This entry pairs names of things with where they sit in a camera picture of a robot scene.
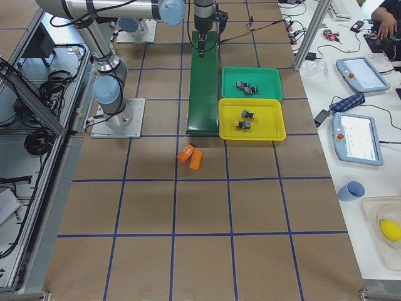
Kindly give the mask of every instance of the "blue cup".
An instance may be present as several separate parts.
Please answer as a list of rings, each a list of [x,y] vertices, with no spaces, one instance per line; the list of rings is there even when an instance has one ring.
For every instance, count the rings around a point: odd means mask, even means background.
[[[365,188],[361,183],[356,181],[348,182],[338,192],[338,198],[343,202],[353,201],[359,199],[365,194]]]

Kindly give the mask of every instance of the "person's hand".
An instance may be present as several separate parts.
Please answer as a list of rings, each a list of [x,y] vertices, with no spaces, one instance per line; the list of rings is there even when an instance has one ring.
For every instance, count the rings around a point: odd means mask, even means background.
[[[377,36],[380,39],[391,38],[397,32],[397,20],[392,14],[387,13],[380,24]]]

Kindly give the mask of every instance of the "tablet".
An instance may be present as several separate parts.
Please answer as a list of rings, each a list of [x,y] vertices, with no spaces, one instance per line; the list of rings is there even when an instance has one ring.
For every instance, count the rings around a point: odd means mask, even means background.
[[[333,138],[340,160],[383,165],[375,120],[372,117],[335,113]]]
[[[383,91],[390,88],[390,84],[364,56],[342,58],[336,61],[336,65],[346,82],[358,92]]]

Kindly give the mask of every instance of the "yellow lemon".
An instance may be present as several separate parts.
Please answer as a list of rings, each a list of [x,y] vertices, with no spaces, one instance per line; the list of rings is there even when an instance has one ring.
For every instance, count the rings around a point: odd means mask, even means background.
[[[401,228],[393,221],[382,219],[380,221],[380,229],[388,240],[395,242],[401,240]]]

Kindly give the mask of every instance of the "white table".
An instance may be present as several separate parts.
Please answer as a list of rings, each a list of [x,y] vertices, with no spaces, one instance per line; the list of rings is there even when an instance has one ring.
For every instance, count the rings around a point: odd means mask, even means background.
[[[351,21],[334,21],[329,14],[326,15],[324,20],[328,28],[333,32],[338,31],[340,33],[339,39],[343,45],[335,41],[329,42],[325,40],[322,34],[323,29],[320,29],[311,45],[311,52],[317,52],[316,49],[320,45],[333,45],[343,50],[351,51],[358,49],[358,41],[355,39],[355,34],[344,26],[350,27],[356,21],[364,20],[365,17],[356,1],[345,0],[345,2],[347,10],[353,16]],[[301,16],[292,18],[303,23],[305,27],[308,27],[309,20],[318,2],[306,0],[305,4],[307,6],[306,12]],[[291,5],[287,4],[280,4],[280,6],[291,7]],[[294,9],[281,9],[281,12],[283,14],[298,14],[302,13],[304,10],[304,6],[299,5]],[[366,21],[363,28],[370,28]],[[293,29],[301,29],[301,26],[294,24]],[[378,71],[382,72],[392,69],[391,62],[386,60],[382,54],[375,53],[374,56],[372,56],[372,52],[363,39],[363,33],[359,33],[358,37],[361,40],[361,47],[358,53],[342,53],[331,47],[320,48],[327,64],[328,72],[326,75],[324,75],[322,71],[318,71],[314,74],[306,74],[302,70],[300,71],[314,117],[321,109],[328,109],[332,97],[339,96],[346,98],[355,94],[355,91],[342,79],[342,76],[336,69],[335,61],[337,59],[366,56],[369,57]],[[299,46],[300,43],[293,46],[293,49],[297,49]],[[391,84],[391,89],[385,92],[366,93],[365,104],[374,104],[391,111],[394,124],[401,127],[401,100],[395,92],[395,88],[401,87],[401,73],[391,71],[383,75],[383,77]],[[390,117],[388,113],[383,110],[373,107],[357,107],[348,112],[374,117],[380,140],[401,142],[401,130],[391,127]],[[318,128],[318,134],[325,152],[335,189],[338,191],[348,181],[355,180],[361,182],[365,186],[365,197],[401,196],[401,145],[381,145],[384,165],[380,167],[340,161],[333,147],[333,131],[331,126],[331,118],[325,120]],[[362,278],[401,280],[401,271],[389,270],[382,262],[381,256],[373,242],[369,225],[365,219],[361,206],[361,199],[349,203],[339,202]]]

